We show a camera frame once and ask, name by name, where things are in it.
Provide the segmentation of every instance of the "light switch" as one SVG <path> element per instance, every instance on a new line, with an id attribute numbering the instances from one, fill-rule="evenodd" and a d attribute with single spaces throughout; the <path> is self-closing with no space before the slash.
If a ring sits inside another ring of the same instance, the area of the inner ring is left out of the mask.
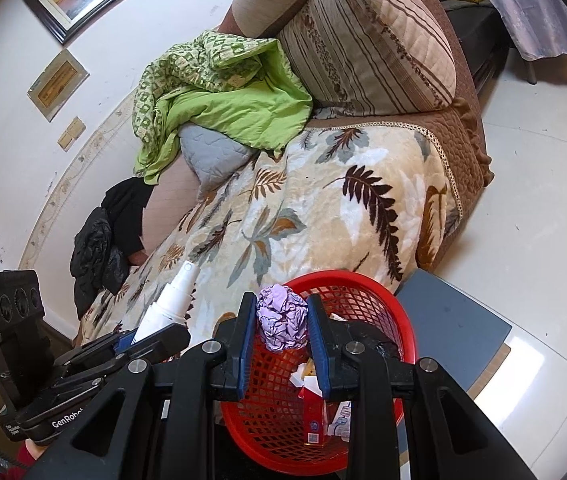
<path id="1" fill-rule="evenodd" d="M 75 117 L 70 123 L 70 126 L 66 128 L 66 133 L 73 139 L 78 139 L 79 135 L 81 135 L 84 131 L 86 131 L 86 125 L 78 117 Z"/>
<path id="2" fill-rule="evenodd" d="M 72 136 L 68 133 L 68 131 L 64 131 L 63 134 L 58 138 L 58 145 L 61 146 L 63 148 L 63 151 L 66 152 L 67 150 L 70 149 L 70 144 L 72 144 L 72 142 L 74 141 L 74 139 L 72 138 Z"/>

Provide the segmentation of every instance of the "black jacket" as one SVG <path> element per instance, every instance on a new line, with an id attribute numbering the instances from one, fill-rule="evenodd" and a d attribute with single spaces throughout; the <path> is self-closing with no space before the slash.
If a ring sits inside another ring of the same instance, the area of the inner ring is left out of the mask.
<path id="1" fill-rule="evenodd" d="M 143 208 L 148 205 L 153 189 L 154 186 L 146 184 L 142 178 L 133 176 L 105 193 L 101 207 L 107 211 L 113 243 L 126 256 L 143 250 Z"/>
<path id="2" fill-rule="evenodd" d="M 112 243 L 112 229 L 105 208 L 95 208 L 74 237 L 70 261 L 78 318 L 83 317 L 102 288 L 113 294 L 119 292 L 129 272 L 126 257 Z"/>

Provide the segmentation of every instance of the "red sleeve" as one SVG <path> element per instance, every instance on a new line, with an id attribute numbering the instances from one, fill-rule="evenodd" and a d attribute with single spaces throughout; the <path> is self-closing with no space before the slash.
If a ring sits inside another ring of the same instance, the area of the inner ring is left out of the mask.
<path id="1" fill-rule="evenodd" d="M 16 454 L 16 459 L 23 465 L 31 466 L 36 462 L 31 454 L 28 453 L 28 449 L 25 447 L 25 442 L 21 444 L 19 451 Z M 20 467 L 11 467 L 6 473 L 0 473 L 0 480 L 21 480 L 25 475 L 25 469 Z"/>

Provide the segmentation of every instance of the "green blanket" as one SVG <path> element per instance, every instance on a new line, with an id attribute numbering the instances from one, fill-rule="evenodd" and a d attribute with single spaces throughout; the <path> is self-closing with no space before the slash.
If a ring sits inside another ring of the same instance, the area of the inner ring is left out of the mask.
<path id="1" fill-rule="evenodd" d="M 279 40 L 206 30 L 173 46 L 141 76 L 132 116 L 143 143 L 135 173 L 156 184 L 179 152 L 178 129 L 187 121 L 278 155 L 311 109 L 312 97 Z"/>

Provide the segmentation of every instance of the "leaf-patterned blanket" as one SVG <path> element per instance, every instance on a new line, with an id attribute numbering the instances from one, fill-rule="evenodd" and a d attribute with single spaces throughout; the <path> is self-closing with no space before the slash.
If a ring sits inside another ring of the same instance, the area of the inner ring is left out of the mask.
<path id="1" fill-rule="evenodd" d="M 102 293 L 83 338 L 135 328 L 185 259 L 201 266 L 187 315 L 192 345 L 236 313 L 246 290 L 308 272 L 354 270 L 394 291 L 417 262 L 433 261 L 459 218 L 458 199 L 424 128 L 306 128 L 280 158 L 260 153 L 186 214 L 119 294 Z"/>

